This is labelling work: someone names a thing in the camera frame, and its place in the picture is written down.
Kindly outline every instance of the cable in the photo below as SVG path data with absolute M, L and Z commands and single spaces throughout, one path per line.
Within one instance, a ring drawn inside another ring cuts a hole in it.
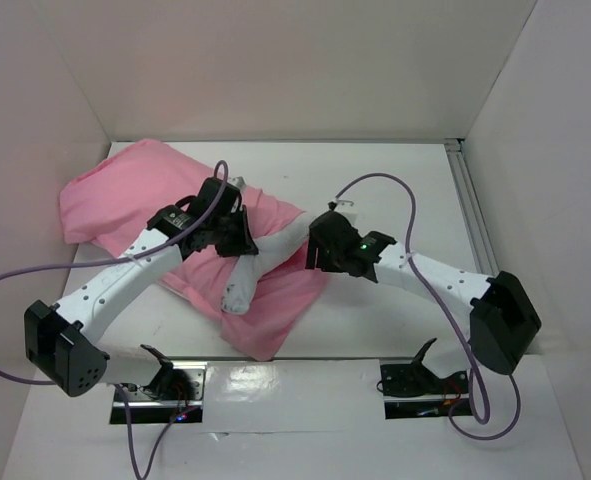
M 35 267 L 21 268 L 18 270 L 13 270 L 13 271 L 1 274 L 0 281 L 6 280 L 7 278 L 17 277 L 19 275 L 25 275 L 28 273 L 45 272 L 45 271 L 49 271 L 49 270 L 64 270 L 64 269 L 89 268 L 89 267 L 107 267 L 107 266 L 111 266 L 111 265 L 120 265 L 122 263 L 128 263 L 128 262 L 132 262 L 134 260 L 139 260 L 141 258 L 149 257 L 149 256 L 154 255 L 157 252 L 167 248 L 167 247 L 175 245 L 176 243 L 178 243 L 179 241 L 184 239 L 186 236 L 190 235 L 202 223 L 204 223 L 204 221 L 215 210 L 217 203 L 220 201 L 220 199 L 222 198 L 222 195 L 224 194 L 224 190 L 226 188 L 226 183 L 228 182 L 228 164 L 224 160 L 220 160 L 219 162 L 217 162 L 217 165 L 215 165 L 215 169 L 213 171 L 213 175 L 217 177 L 220 168 L 223 168 L 223 170 L 224 170 L 222 184 L 220 185 L 219 190 L 217 191 L 217 194 L 215 195 L 215 198 L 213 199 L 213 202 L 208 206 L 208 208 L 206 209 L 204 214 L 195 221 L 195 223 L 193 223 L 190 227 L 188 227 L 186 230 L 184 230 L 179 235 L 176 235 L 175 237 L 170 238 L 167 242 L 165 242 L 161 245 L 158 245 L 155 248 L 151 248 L 150 250 L 148 250 L 146 252 L 138 253 L 137 255 L 128 256 L 128 257 L 112 258 L 112 259 L 108 259 L 108 260 L 97 260 L 94 262 L 84 262 L 84 263 L 53 263 L 53 264 L 48 264 L 48 265 L 38 265 Z M 11 382 L 22 383 L 24 385 L 53 385 L 54 384 L 51 381 L 32 380 L 32 379 L 17 377 L 15 375 L 11 375 L 10 373 L 6 373 L 2 370 L 0 370 L 0 377 L 4 378 L 6 380 L 10 380 Z
M 471 412 L 473 414 L 473 417 L 475 418 L 475 420 L 479 424 L 486 425 L 491 418 L 490 400 L 488 397 L 488 390 L 486 389 L 486 384 L 484 383 L 484 379 L 483 379 L 483 377 L 481 375 L 481 371 L 479 369 L 479 365 L 477 365 L 477 360 L 475 359 L 473 352 L 471 351 L 471 348 L 468 345 L 466 338 L 464 337 L 464 333 L 459 328 L 459 325 L 457 325 L 457 321 L 453 317 L 453 314 L 449 310 L 448 306 L 446 305 L 446 303 L 444 302 L 442 297 L 440 297 L 437 290 L 435 290 L 435 288 L 433 288 L 433 286 L 426 279 L 426 277 L 424 277 L 424 275 L 422 275 L 422 273 L 419 271 L 419 269 L 417 268 L 417 265 L 415 264 L 415 260 L 413 259 L 413 256 L 411 254 L 412 253 L 412 251 L 411 251 L 411 236 L 413 233 L 413 226 L 415 225 L 415 217 L 417 215 L 417 200 L 415 199 L 415 194 L 413 193 L 413 190 L 411 190 L 411 187 L 409 187 L 406 182 L 404 182 L 403 180 L 401 180 L 400 178 L 398 178 L 394 175 L 391 175 L 388 173 L 369 173 L 369 174 L 362 175 L 361 177 L 356 178 L 355 180 L 350 182 L 348 185 L 346 185 L 344 188 L 342 188 L 339 191 L 339 193 L 337 195 L 335 195 L 335 198 L 333 199 L 333 202 L 331 202 L 331 203 L 337 204 L 337 202 L 341 198 L 341 196 L 344 195 L 344 193 L 346 193 L 355 184 L 357 184 L 363 180 L 366 180 L 368 178 L 375 178 L 375 177 L 387 178 L 389 180 L 393 180 L 397 184 L 401 185 L 404 188 L 404 190 L 406 190 L 406 193 L 408 193 L 408 196 L 409 196 L 409 199 L 411 202 L 411 214 L 410 214 L 410 218 L 408 220 L 408 227 L 406 229 L 406 237 L 404 240 L 404 249 L 406 250 L 406 255 L 408 256 L 408 264 L 410 265 L 411 270 L 413 271 L 413 273 L 415 274 L 417 279 L 420 281 L 420 283 L 422 283 L 422 285 L 424 285 L 424 287 L 431 294 L 431 296 L 433 297 L 435 302 L 437 302 L 437 305 L 439 305 L 440 309 L 442 310 L 442 312 L 446 316 L 446 319 L 448 320 L 451 327 L 453 328 L 453 331 L 455 332 L 457 339 L 461 343 L 462 348 L 464 349 L 464 352 L 466 353 L 466 356 L 468 357 L 468 361 L 471 364 L 471 372 L 469 374 L 469 403 L 470 403 L 470 407 L 471 407 Z M 474 385 L 475 378 L 477 378 L 478 382 L 479 382 L 479 390 L 480 390 L 480 393 L 482 396 L 482 404 L 484 407 L 484 414 L 483 415 L 479 414 L 477 407 L 475 405 L 475 401 L 473 399 L 473 385 Z M 512 375 L 510 376 L 510 379 L 511 379 L 511 383 L 513 384 L 514 389 L 515 389 L 515 394 L 516 394 L 516 398 L 517 398 L 517 408 L 515 410 L 515 416 L 514 416 L 513 420 L 511 421 L 511 423 L 508 425 L 508 427 L 506 429 L 504 429 L 502 432 L 500 432 L 496 435 L 491 435 L 489 437 L 480 437 L 480 436 L 469 434 L 468 432 L 465 432 L 461 427 L 459 427 L 459 425 L 457 425 L 455 423 L 455 421 L 453 419 L 454 407 L 457 406 L 457 404 L 460 403 L 462 400 L 460 400 L 460 402 L 453 405 L 453 407 L 451 407 L 451 409 L 449 410 L 449 420 L 450 420 L 451 424 L 455 427 L 455 429 L 458 432 L 460 432 L 462 435 L 465 435 L 466 437 L 472 438 L 474 440 L 495 440 L 497 438 L 500 438 L 500 437 L 506 435 L 508 432 L 510 432 L 517 424 L 517 421 L 520 416 L 520 411 L 521 411 L 521 398 L 519 395 L 519 389 L 517 388 L 517 383 L 515 383 L 515 379 L 513 378 Z
M 122 402 L 124 403 L 124 413 L 126 416 L 126 435 L 128 436 L 128 453 L 131 457 L 131 465 L 133 466 L 133 473 L 135 474 L 135 478 L 137 480 L 146 480 L 148 478 L 148 475 L 151 473 L 151 468 L 153 467 L 153 460 L 155 459 L 155 453 L 157 452 L 157 447 L 159 447 L 160 443 L 162 442 L 162 438 L 164 438 L 164 435 L 166 435 L 166 432 L 168 432 L 168 429 L 171 428 L 173 423 L 175 423 L 175 420 L 177 420 L 178 414 L 174 413 L 171 416 L 168 423 L 166 425 L 164 425 L 164 428 L 162 429 L 160 434 L 157 436 L 157 439 L 155 440 L 155 444 L 153 445 L 153 449 L 151 450 L 151 455 L 150 455 L 150 457 L 148 457 L 148 465 L 146 467 L 146 473 L 144 473 L 144 475 L 142 475 L 139 471 L 139 467 L 137 466 L 137 458 L 135 456 L 135 444 L 133 442 L 133 419 L 132 419 L 132 415 L 131 415 L 131 407 L 130 407 L 130 404 L 128 403 L 128 395 L 126 395 L 126 392 L 124 391 L 124 388 L 121 385 L 115 384 L 113 386 L 115 387 L 115 390 L 117 391 L 117 393 L 119 394 L 119 396 L 122 399 Z M 199 408 L 199 407 L 187 408 L 184 411 L 182 411 L 179 415 L 184 415 L 184 414 L 191 412 L 197 408 Z

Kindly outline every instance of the white floor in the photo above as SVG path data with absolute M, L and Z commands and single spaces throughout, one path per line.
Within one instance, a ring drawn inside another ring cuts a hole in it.
M 112 152 L 125 144 L 113 145 Z M 414 246 L 439 260 L 474 270 L 473 255 L 442 146 L 377 144 L 174 144 L 213 165 L 226 159 L 233 175 L 293 202 L 323 211 L 344 184 L 373 170 L 402 176 L 416 191 Z M 404 192 L 372 181 L 350 195 L 363 215 L 358 227 L 402 238 Z M 387 207 L 381 208 L 384 202 Z M 77 260 L 99 254 L 83 246 Z M 67 290 L 93 272 L 71 274 Z M 430 303 L 395 289 L 346 277 L 327 291 L 289 336 L 281 357 L 377 357 L 414 354 L 424 341 L 452 334 Z M 152 343 L 168 355 L 238 356 L 217 325 L 159 287 L 149 288 L 111 327 L 105 340 Z M 445 419 L 384 420 L 376 360 L 218 363 L 209 368 L 204 423 L 169 432 L 155 479 L 579 479 L 564 422 L 538 357 L 516 372 L 524 409 L 516 430 L 480 444 Z M 505 377 L 488 375 L 493 420 L 476 433 L 498 431 L 514 399 Z M 33 387 L 4 480 L 131 478 L 125 428 L 108 425 L 112 391 L 96 387 L 70 399 Z M 159 426 L 137 426 L 144 464 Z

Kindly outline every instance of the pink towel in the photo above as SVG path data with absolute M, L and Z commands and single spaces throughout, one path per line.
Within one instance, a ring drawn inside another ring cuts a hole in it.
M 231 174 L 243 175 L 231 166 Z M 196 194 L 212 168 L 155 140 L 142 140 L 70 182 L 60 193 L 60 215 L 67 243 L 92 242 L 117 257 L 137 238 L 160 208 Z M 246 187 L 243 194 L 253 238 L 272 235 L 302 211 Z M 327 277 L 305 270 L 306 245 L 264 275 L 249 311 L 241 316 L 220 308 L 236 258 L 215 249 L 191 255 L 162 277 L 208 317 L 220 320 L 222 338 L 241 352 L 268 360 L 279 350 L 299 316 L 317 298 Z

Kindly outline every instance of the wall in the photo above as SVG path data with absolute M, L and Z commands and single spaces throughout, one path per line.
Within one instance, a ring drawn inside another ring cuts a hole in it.
M 38 0 L 115 140 L 463 137 L 535 0 Z
M 543 314 L 549 375 L 591 479 L 591 0 L 540 0 L 465 144 L 501 267 Z
M 57 194 L 95 164 L 107 137 L 29 2 L 0 0 L 0 273 L 72 258 Z M 23 310 L 61 294 L 66 272 L 0 284 L 0 366 L 23 360 Z M 0 380 L 0 476 L 28 389 Z

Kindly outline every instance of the folded fabric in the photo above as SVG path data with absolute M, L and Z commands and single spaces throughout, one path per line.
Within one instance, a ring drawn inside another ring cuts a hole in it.
M 117 257 L 157 210 L 196 194 L 209 176 L 211 167 L 168 145 L 139 141 L 62 190 L 64 239 L 92 242 Z M 268 360 L 321 293 L 327 276 L 304 269 L 310 215 L 249 186 L 242 197 L 260 254 L 221 258 L 208 247 L 164 275 L 161 283 L 221 321 L 225 341 Z

